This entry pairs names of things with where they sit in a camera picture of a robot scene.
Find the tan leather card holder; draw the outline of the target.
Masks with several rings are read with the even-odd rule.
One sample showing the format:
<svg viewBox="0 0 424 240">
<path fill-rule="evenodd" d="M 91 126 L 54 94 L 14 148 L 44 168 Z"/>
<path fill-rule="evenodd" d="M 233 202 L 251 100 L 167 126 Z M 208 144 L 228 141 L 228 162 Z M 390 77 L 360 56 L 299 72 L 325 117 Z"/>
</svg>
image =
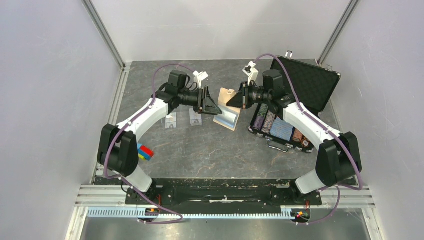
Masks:
<svg viewBox="0 0 424 240">
<path fill-rule="evenodd" d="M 240 117 L 241 109 L 237 107 L 227 106 L 227 103 L 235 97 L 237 92 L 234 89 L 221 88 L 218 96 L 218 107 L 222 113 L 213 118 L 213 122 L 225 127 L 231 131 L 235 131 L 237 122 Z"/>
</svg>

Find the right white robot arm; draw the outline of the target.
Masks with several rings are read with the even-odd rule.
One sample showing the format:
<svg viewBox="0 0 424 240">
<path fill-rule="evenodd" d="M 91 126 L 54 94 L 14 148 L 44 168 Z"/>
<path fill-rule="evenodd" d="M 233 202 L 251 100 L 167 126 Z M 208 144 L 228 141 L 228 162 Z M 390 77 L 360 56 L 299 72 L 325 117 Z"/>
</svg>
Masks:
<svg viewBox="0 0 424 240">
<path fill-rule="evenodd" d="M 314 170 L 297 178 L 288 191 L 293 203 L 302 204 L 309 198 L 309 193 L 360 175 L 358 139 L 352 132 L 342 133 L 313 115 L 299 101 L 294 90 L 286 90 L 280 71 L 263 72 L 262 86 L 255 83 L 259 74 L 257 69 L 247 66 L 243 72 L 247 81 L 240 84 L 238 93 L 226 105 L 248 109 L 253 104 L 266 104 L 269 111 L 299 130 L 318 150 Z"/>
</svg>

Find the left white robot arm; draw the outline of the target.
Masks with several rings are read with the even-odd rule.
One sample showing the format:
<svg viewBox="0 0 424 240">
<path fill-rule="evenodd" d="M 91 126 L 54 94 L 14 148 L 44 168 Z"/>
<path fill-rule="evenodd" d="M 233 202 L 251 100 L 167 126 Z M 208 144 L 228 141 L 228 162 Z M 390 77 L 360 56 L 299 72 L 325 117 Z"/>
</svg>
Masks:
<svg viewBox="0 0 424 240">
<path fill-rule="evenodd" d="M 205 71 L 193 72 L 197 87 L 190 89 L 187 73 L 173 70 L 168 81 L 161 85 L 151 96 L 147 104 L 131 117 L 117 125 L 106 124 L 100 135 L 97 162 L 104 167 L 103 173 L 116 172 L 135 189 L 138 197 L 145 204 L 153 203 L 157 190 L 152 187 L 153 180 L 139 164 L 138 141 L 159 120 L 165 118 L 179 106 L 190 106 L 193 111 L 203 115 L 217 116 L 222 110 L 215 103 L 209 88 L 202 86 L 208 78 Z"/>
</svg>

